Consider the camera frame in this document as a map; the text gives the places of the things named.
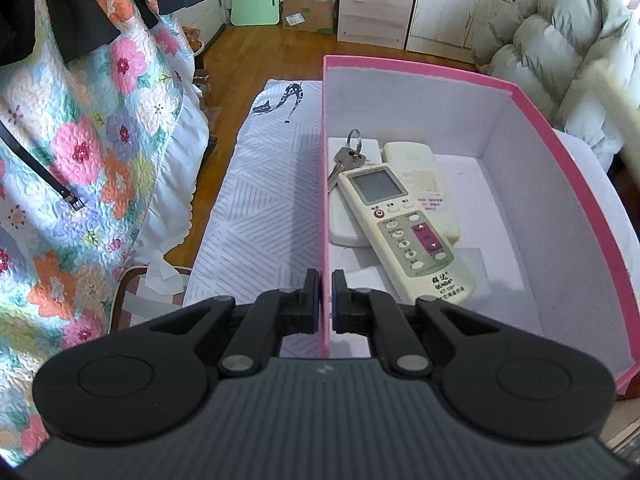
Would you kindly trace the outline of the grey puffer jacket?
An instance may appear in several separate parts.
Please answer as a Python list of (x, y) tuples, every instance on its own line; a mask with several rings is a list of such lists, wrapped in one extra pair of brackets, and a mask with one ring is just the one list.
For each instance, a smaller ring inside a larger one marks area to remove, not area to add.
[(553, 128), (611, 167), (623, 138), (580, 78), (605, 60), (639, 102), (639, 23), (622, 0), (514, 0), (476, 32), (472, 57), (486, 74), (517, 84)]

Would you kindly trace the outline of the wooden shelf cabinet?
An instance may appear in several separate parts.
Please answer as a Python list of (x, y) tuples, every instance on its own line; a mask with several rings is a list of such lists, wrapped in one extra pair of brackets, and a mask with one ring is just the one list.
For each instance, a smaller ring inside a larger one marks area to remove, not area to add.
[(337, 40), (404, 50), (414, 0), (340, 0)]

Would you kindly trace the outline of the floral quilt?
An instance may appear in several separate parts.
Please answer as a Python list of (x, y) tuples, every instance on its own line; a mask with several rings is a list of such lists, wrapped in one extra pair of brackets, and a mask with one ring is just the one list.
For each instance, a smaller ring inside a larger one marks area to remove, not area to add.
[(194, 53), (175, 12), (136, 12), (110, 44), (66, 63), (44, 0), (36, 46), (1, 64), (1, 456), (48, 433), (40, 366), (108, 332), (120, 277), (178, 246), (208, 139)]

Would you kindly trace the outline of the cream remote with display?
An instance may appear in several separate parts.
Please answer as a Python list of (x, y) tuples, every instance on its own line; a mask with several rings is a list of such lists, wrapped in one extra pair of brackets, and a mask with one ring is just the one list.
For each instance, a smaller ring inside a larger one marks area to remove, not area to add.
[(462, 304), (471, 297), (471, 272), (390, 165), (344, 171), (337, 187), (402, 301)]

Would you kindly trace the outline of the white remote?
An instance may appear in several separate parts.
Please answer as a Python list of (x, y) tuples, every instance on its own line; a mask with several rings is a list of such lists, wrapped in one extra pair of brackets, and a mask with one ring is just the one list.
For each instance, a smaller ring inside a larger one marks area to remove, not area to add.
[[(361, 154), (366, 164), (380, 164), (382, 155), (380, 144), (375, 139), (363, 139)], [(340, 189), (336, 186), (329, 192), (329, 240), (342, 247), (369, 247), (370, 243), (352, 214)]]

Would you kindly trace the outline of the silver key bunch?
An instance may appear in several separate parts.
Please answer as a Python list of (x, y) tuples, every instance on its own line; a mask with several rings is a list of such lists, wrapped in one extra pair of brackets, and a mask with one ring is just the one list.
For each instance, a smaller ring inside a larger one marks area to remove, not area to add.
[[(350, 146), (352, 138), (356, 138), (356, 148)], [(342, 146), (334, 155), (334, 166), (328, 177), (328, 192), (331, 193), (337, 185), (337, 179), (345, 171), (361, 168), (367, 161), (367, 157), (361, 153), (362, 137), (358, 129), (352, 129)]]

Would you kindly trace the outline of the cardboard box on floor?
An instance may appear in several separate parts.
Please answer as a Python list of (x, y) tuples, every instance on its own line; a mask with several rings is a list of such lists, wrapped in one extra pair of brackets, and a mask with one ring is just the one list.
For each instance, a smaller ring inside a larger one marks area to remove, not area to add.
[(282, 0), (281, 22), (285, 29), (332, 35), (338, 0)]

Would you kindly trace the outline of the white patterned tablecloth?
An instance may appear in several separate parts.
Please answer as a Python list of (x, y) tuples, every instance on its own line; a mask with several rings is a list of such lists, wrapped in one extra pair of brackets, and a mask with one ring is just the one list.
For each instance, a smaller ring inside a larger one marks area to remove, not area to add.
[(186, 304), (219, 295), (250, 304), (266, 290), (302, 286), (308, 269), (330, 276), (381, 264), (370, 247), (330, 242), (326, 176), (348, 133), (323, 135), (322, 81), (303, 82), (296, 96), (287, 86), (269, 81), (236, 137)]

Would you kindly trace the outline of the pink shoe box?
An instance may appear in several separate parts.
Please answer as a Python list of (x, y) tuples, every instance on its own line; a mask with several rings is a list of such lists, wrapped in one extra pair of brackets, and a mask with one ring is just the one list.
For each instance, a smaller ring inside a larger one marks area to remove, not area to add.
[(428, 145), (463, 247), (483, 256), (484, 315), (639, 374), (639, 241), (588, 146), (515, 85), (445, 66), (329, 55), (322, 133)]

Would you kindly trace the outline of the cream remote back up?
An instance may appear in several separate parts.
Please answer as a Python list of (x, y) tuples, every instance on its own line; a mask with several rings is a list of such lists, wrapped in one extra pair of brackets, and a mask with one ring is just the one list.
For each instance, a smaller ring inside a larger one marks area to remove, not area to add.
[(437, 232), (451, 245), (457, 244), (458, 216), (431, 148), (416, 142), (388, 142), (383, 146), (382, 157), (426, 210), (428, 221)]

